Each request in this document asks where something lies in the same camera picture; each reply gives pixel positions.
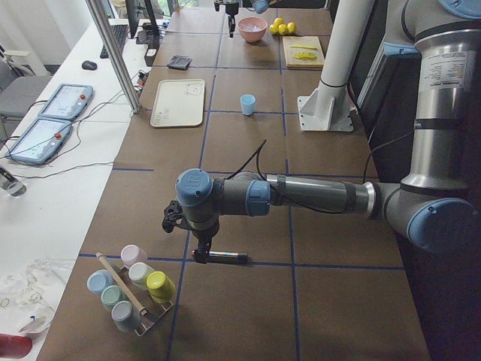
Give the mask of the pink plastic cup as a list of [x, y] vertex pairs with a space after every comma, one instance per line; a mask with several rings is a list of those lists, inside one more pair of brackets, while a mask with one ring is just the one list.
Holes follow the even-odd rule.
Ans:
[[147, 253], [135, 244], [126, 245], [120, 252], [123, 265], [130, 269], [137, 262], [146, 262]]

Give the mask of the green plastic cup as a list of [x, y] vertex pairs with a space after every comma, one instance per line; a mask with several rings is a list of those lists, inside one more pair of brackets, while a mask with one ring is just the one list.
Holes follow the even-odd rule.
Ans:
[[111, 312], [113, 307], [126, 300], [126, 295], [123, 290], [116, 284], [110, 285], [103, 289], [101, 293], [101, 303], [103, 307]]

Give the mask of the wooden cutting board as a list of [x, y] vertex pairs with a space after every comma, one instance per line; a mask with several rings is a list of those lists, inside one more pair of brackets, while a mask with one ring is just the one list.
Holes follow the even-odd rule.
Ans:
[[[317, 50], [291, 48], [289, 45], [307, 44], [317, 47]], [[314, 60], [299, 60], [294, 57], [296, 52], [313, 52], [317, 55]], [[283, 52], [287, 68], [322, 68], [325, 64], [325, 57], [322, 51], [320, 40], [317, 36], [287, 36], [283, 38]]]

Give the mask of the blue plastic cup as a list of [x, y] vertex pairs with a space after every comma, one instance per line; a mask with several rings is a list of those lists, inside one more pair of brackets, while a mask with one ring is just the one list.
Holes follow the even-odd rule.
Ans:
[[93, 272], [87, 279], [87, 289], [94, 294], [101, 295], [103, 290], [113, 285], [114, 280], [110, 272], [105, 269], [99, 269]]

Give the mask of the teach pendant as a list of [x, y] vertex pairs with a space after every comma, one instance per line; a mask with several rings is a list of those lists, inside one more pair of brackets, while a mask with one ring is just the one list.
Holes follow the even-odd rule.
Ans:
[[43, 165], [60, 149], [71, 130], [70, 120], [38, 117], [9, 147], [6, 157], [14, 162]]
[[90, 85], [62, 83], [38, 116], [73, 121], [83, 113], [93, 94], [94, 88]]

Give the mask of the black computer mouse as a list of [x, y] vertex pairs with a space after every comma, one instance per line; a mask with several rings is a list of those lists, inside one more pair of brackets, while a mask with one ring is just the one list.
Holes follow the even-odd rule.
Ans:
[[97, 64], [93, 61], [86, 60], [82, 62], [81, 68], [87, 71], [95, 71], [97, 69]]

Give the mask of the aluminium frame post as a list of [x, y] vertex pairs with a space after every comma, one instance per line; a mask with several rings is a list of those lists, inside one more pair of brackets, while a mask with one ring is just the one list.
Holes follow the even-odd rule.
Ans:
[[141, 109], [141, 103], [134, 85], [132, 84], [126, 64], [123, 61], [122, 54], [119, 52], [119, 48], [115, 44], [112, 31], [110, 30], [110, 23], [104, 12], [103, 6], [98, 0], [86, 0], [86, 6], [89, 9], [101, 39], [103, 40], [104, 46], [108, 50], [110, 62], [122, 91], [130, 104], [132, 113], [137, 114]]

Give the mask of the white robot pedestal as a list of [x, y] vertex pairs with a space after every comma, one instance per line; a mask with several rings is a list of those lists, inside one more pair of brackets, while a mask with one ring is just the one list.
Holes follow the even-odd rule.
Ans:
[[298, 97], [300, 128], [305, 132], [351, 132], [347, 84], [374, 0], [340, 0], [319, 85]]

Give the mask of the yellow-green plastic cup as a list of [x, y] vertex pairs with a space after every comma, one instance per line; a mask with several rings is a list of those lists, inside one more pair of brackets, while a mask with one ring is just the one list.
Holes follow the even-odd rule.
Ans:
[[173, 298], [176, 288], [173, 281], [161, 271], [154, 271], [146, 281], [148, 292], [154, 302], [164, 304]]

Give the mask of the black keyboard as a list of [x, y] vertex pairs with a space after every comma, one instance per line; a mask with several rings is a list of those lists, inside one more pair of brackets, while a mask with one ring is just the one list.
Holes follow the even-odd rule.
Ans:
[[[110, 30], [112, 31], [115, 44], [119, 48], [119, 52], [123, 53], [123, 49], [127, 40], [127, 34], [129, 33], [129, 26], [122, 25], [110, 25]], [[109, 57], [108, 50], [105, 46], [102, 47], [99, 56], [101, 59], [107, 59]]]

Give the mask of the cream bear tray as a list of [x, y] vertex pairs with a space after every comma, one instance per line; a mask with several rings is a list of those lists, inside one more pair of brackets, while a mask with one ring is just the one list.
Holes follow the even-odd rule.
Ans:
[[150, 125], [154, 128], [199, 126], [204, 114], [203, 79], [161, 80]]

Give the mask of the light blue cup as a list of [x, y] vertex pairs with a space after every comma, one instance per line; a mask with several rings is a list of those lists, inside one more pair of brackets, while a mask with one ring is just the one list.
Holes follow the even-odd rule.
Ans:
[[252, 94], [244, 94], [240, 97], [240, 107], [243, 115], [253, 114], [256, 105], [256, 97]]

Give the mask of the grey-blue plastic cup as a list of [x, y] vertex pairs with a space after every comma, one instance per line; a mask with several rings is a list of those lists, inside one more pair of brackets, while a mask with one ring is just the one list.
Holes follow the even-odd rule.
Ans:
[[117, 329], [121, 332], [133, 332], [141, 326], [138, 309], [127, 300], [117, 302], [114, 305], [111, 317]]

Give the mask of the white plastic cup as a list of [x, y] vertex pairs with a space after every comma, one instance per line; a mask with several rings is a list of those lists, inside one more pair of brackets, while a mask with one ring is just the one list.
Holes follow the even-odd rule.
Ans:
[[155, 271], [144, 262], [136, 262], [129, 268], [129, 279], [140, 290], [148, 290], [147, 278]]

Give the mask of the yellow lemon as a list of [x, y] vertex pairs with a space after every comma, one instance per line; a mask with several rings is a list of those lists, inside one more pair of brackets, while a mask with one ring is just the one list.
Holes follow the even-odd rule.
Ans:
[[278, 26], [280, 24], [284, 24], [284, 21], [283, 21], [282, 17], [278, 17], [274, 20], [274, 25]]
[[280, 24], [277, 29], [278, 29], [278, 34], [281, 36], [285, 36], [289, 33], [289, 30], [286, 24]]
[[277, 23], [270, 24], [269, 31], [273, 35], [278, 34], [279, 33], [279, 25]]
[[297, 30], [297, 25], [294, 22], [290, 22], [287, 24], [286, 28], [289, 34], [295, 34]]

